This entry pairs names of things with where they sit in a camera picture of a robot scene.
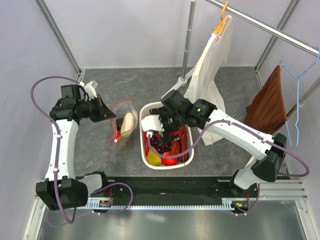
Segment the yellow green mango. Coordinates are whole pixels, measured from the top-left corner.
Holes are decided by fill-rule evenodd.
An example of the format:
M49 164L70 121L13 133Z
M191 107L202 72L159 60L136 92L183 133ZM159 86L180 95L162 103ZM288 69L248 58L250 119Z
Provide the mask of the yellow green mango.
M162 164L162 158L155 153L157 150L154 147L151 147L147 154L147 161L151 166L159 167Z

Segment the red apple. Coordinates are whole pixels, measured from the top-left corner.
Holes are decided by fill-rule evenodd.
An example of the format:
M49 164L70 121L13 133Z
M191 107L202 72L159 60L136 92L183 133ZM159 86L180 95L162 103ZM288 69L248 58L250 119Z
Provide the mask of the red apple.
M122 138L121 131L120 130L114 131L110 134L109 144L112 147L119 146L121 144L121 138Z

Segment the white radish with leaves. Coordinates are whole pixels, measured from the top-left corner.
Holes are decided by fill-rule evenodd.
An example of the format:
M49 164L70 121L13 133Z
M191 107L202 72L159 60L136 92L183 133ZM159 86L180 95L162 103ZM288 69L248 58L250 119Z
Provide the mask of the white radish with leaves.
M121 146L125 146L129 140L135 126L135 117L132 112L128 112L124 116L123 124L121 127Z

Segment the clear zip top bag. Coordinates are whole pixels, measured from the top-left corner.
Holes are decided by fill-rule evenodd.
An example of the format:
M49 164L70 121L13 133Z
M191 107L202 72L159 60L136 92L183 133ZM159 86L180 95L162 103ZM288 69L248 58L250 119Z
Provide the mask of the clear zip top bag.
M111 132L108 147L115 155L125 147L137 128L139 116L132 97L117 102L112 106L111 111L115 114L115 118L110 120Z

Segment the white hanging shirt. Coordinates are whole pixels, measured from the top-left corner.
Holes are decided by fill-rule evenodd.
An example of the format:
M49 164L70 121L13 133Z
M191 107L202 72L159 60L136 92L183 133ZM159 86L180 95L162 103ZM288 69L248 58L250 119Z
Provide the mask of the white hanging shirt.
M226 111L223 97L216 83L215 76L228 60L233 35L233 18L228 15L209 38L195 69L184 97L195 103L198 99L206 100L223 112Z

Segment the red tomato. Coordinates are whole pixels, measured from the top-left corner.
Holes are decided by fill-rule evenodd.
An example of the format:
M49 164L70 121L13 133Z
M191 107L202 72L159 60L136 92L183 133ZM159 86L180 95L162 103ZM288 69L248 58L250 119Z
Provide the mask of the red tomato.
M171 151L166 151L162 155L165 156L165 157L173 156ZM164 166L175 166L175 165L178 164L179 158L178 157L175 157L175 158L164 158L164 157L162 157L161 161L162 161L162 164Z

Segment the red chili pepper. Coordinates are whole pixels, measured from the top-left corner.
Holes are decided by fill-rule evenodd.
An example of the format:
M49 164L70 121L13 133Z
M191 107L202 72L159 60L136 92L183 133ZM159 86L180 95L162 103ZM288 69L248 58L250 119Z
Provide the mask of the red chili pepper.
M144 154L147 157L150 148L149 148L149 145L148 145L148 136L147 136L147 132L146 131L143 132L143 139L144 139L144 145L145 145Z

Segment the red crayfish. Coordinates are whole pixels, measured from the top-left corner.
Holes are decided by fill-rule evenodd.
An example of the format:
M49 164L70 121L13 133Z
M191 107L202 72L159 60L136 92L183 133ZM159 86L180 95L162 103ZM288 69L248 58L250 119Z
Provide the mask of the red crayfish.
M170 133L173 137L171 142L171 153L172 155L178 155L188 149L188 129L187 127L181 126L178 131Z

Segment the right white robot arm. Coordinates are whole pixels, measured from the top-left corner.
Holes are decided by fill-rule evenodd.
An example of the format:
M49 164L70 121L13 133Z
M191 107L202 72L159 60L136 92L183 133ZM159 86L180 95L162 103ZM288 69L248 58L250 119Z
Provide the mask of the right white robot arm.
M271 135L255 130L230 117L213 103L204 99L191 102L177 90L168 92L161 103L163 108L159 119L165 132L184 125L199 128L227 139L253 156L251 163L234 174L229 184L233 196L242 196L260 181L276 181L286 156L287 138L283 134Z

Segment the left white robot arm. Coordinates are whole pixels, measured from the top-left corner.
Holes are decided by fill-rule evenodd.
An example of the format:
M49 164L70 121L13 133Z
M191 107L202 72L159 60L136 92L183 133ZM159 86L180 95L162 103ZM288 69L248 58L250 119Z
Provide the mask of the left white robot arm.
M110 185L103 180L103 172L94 171L76 179L75 141L80 120L89 118L98 123L113 119L116 115L97 95L90 100L61 98L49 116L54 120L50 163L44 181L36 184L36 194L51 211L83 207L92 193L99 197L106 196Z

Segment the dark grape bunch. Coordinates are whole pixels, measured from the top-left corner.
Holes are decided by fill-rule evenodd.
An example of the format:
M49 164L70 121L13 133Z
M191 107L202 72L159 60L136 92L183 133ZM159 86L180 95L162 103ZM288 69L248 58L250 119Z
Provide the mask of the dark grape bunch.
M154 147L157 150L159 154L163 154L165 152L171 151L171 143L162 143L161 137L157 132L153 133L150 139L150 144L152 147Z

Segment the white plastic basket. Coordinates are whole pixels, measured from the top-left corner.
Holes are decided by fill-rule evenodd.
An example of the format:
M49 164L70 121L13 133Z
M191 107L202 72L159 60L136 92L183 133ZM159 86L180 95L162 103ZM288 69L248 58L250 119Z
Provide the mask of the white plastic basket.
M148 138L147 132L143 131L141 126L139 134L142 161L151 169L169 170L186 167L194 158L193 149L181 154L193 145L191 129L186 125L170 134L175 140L170 140L169 143L159 142L153 145L153 139Z

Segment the brown hanging towel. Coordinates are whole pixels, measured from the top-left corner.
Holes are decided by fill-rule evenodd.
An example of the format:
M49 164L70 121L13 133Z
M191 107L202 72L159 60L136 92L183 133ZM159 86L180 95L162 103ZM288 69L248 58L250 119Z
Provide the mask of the brown hanging towel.
M287 120L282 92L281 67L277 65L252 103L246 107L243 123L257 131L274 134Z

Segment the dark red onion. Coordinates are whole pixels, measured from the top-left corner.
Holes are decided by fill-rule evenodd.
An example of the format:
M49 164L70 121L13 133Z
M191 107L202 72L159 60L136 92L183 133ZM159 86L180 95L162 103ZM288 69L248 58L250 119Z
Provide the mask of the dark red onion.
M116 129L120 131L124 122L124 118L118 118L116 119L115 122L116 122Z

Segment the orange clothes hanger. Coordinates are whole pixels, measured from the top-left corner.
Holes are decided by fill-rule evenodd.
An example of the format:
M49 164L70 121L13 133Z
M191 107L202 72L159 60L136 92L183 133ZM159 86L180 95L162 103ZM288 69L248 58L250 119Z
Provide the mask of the orange clothes hanger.
M220 23L219 23L219 25L215 28L215 30L214 30L214 32L213 32L215 35L218 35L218 34L222 31L225 22L229 19L228 16L227 16L227 17L224 17L224 12L225 12L228 4L229 4L229 1L227 1L227 2L224 4L223 8L222 8L222 11L221 11L221 14L220 14Z

